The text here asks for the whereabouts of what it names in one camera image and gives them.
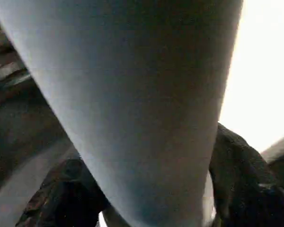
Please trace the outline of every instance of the floor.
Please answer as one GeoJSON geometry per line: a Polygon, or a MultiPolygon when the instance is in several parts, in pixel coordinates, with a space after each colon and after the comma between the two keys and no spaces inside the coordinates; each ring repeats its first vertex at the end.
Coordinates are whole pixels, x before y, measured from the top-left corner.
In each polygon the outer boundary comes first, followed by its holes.
{"type": "Polygon", "coordinates": [[[77,151],[37,88],[0,107],[0,227],[12,227],[49,169],[77,151]]]}

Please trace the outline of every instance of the bright light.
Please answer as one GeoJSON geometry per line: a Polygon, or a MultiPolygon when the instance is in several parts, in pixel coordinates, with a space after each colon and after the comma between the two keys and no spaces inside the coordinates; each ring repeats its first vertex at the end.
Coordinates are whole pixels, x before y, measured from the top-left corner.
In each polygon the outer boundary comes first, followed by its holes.
{"type": "Polygon", "coordinates": [[[284,137],[284,0],[245,0],[220,122],[259,152],[284,137]]]}

